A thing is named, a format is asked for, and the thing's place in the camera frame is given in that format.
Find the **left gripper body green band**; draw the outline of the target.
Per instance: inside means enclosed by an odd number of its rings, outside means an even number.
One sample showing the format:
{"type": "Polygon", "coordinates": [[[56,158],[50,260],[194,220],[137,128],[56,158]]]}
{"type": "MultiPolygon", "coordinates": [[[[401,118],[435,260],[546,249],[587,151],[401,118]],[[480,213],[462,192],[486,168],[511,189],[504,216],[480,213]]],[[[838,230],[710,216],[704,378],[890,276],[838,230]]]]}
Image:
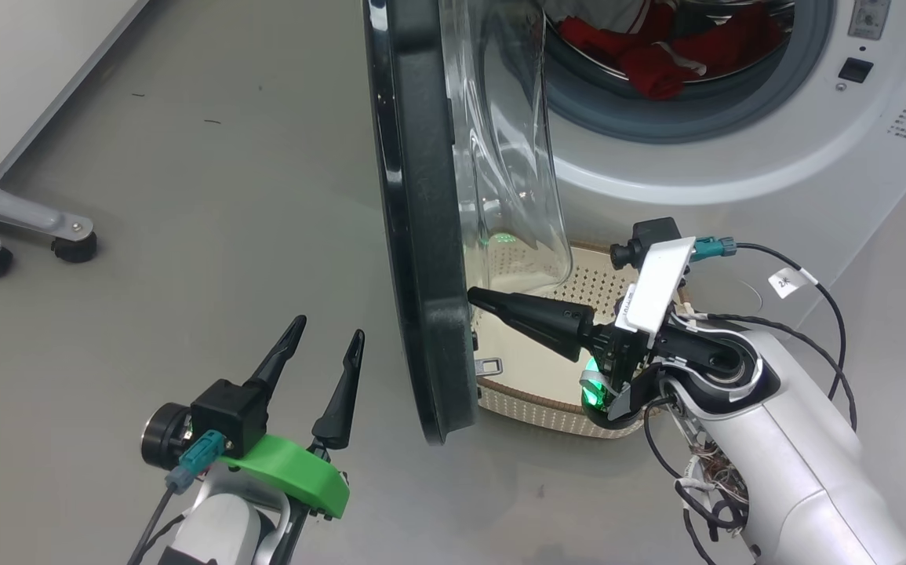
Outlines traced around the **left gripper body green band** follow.
{"type": "Polygon", "coordinates": [[[341,519],[350,498],[342,471],[284,437],[266,434],[244,457],[224,462],[332,519],[341,519]]]}

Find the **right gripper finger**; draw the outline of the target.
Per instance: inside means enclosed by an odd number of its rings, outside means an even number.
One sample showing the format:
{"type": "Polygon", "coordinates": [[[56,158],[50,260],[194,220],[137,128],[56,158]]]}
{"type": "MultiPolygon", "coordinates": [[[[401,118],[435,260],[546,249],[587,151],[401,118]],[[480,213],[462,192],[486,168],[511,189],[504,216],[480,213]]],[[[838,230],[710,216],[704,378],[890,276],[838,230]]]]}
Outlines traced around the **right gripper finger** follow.
{"type": "Polygon", "coordinates": [[[484,287],[471,287],[468,303],[571,362],[594,347],[594,309],[590,305],[484,287]]]}

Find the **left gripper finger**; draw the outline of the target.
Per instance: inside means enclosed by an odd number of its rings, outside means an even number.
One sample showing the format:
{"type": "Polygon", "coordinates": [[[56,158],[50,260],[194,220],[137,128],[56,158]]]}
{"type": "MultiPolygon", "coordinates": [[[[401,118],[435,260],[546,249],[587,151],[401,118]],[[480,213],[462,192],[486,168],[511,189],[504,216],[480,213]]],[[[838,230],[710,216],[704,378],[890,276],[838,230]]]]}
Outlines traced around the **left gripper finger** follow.
{"type": "Polygon", "coordinates": [[[358,329],[343,356],[342,373],[331,400],[312,427],[315,444],[323,450],[344,450],[349,446],[365,346],[366,333],[358,329]]]}
{"type": "Polygon", "coordinates": [[[295,317],[243,386],[255,388],[264,395],[272,395],[286,363],[292,359],[298,349],[306,325],[307,317],[305,315],[295,317]]]}

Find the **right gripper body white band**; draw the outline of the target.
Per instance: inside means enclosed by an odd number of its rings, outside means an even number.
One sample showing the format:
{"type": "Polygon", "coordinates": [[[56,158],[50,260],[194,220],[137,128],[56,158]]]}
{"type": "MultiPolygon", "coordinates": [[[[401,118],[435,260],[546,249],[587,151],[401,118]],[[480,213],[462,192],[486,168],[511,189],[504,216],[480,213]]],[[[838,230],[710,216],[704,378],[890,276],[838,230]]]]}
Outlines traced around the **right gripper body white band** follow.
{"type": "Polygon", "coordinates": [[[581,376],[581,406],[593,425],[633,425],[657,397],[661,329],[693,255],[694,239],[654,243],[647,250],[610,324],[593,326],[590,359],[581,376]]]}

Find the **black-rimmed glass washer door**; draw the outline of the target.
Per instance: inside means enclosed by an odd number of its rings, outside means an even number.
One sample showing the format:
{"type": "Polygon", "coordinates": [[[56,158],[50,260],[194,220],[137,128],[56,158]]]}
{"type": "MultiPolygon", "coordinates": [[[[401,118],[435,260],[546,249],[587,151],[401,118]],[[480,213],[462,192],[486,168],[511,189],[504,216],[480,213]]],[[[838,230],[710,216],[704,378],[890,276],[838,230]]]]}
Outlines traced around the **black-rimmed glass washer door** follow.
{"type": "Polygon", "coordinates": [[[431,446],[478,413],[472,287],[542,293],[573,267],[537,0],[362,0],[398,326],[431,446]]]}

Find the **red garment with white trim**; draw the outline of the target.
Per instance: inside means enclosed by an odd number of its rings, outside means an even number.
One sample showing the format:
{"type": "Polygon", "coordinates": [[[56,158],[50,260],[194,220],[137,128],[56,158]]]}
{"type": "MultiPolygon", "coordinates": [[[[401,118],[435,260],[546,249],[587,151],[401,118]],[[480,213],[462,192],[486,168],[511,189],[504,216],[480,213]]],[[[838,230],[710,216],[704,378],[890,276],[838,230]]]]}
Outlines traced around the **red garment with white trim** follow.
{"type": "Polygon", "coordinates": [[[625,75],[649,100],[669,100],[706,65],[668,46],[679,0],[546,0],[544,11],[564,42],[625,75]]]}

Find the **beige perforated laundry basket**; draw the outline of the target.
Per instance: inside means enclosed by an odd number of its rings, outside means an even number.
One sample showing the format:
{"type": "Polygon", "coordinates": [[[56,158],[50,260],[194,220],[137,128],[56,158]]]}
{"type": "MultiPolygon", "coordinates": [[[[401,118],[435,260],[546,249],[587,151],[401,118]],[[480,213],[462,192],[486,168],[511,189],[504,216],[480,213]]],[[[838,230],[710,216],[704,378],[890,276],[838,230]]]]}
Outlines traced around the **beige perforated laundry basket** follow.
{"type": "MultiPolygon", "coordinates": [[[[482,247],[488,287],[502,293],[524,293],[568,303],[590,305],[594,326],[617,318],[628,287],[638,279],[632,267],[615,271],[608,253],[571,248],[568,253],[531,246],[507,233],[492,235],[482,247]]],[[[678,289],[671,312],[681,308],[678,289]]],[[[580,376],[591,357],[582,351],[571,362],[503,324],[481,308],[473,308],[475,383],[482,408],[557,432],[618,439],[640,426],[642,415],[624,429],[593,425],[581,406],[580,376]]]]}

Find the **white front-load washing machine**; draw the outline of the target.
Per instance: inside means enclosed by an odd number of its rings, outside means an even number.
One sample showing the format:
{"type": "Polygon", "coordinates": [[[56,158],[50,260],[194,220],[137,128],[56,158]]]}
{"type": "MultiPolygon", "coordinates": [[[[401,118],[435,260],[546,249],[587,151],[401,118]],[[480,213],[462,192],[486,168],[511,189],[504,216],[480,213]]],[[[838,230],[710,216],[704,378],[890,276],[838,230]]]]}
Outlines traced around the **white front-load washing machine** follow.
{"type": "Polygon", "coordinates": [[[649,100],[548,35],[549,131],[570,248],[671,216],[778,250],[831,286],[906,193],[906,0],[679,0],[667,43],[766,5],[786,39],[649,100]]]}

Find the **white partition panel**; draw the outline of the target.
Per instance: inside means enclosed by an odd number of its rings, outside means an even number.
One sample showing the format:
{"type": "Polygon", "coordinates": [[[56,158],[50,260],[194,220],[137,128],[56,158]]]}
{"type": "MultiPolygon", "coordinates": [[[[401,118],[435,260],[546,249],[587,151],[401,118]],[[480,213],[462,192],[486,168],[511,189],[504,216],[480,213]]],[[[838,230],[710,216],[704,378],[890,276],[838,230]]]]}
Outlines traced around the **white partition panel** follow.
{"type": "Polygon", "coordinates": [[[0,0],[0,179],[149,0],[0,0]]]}

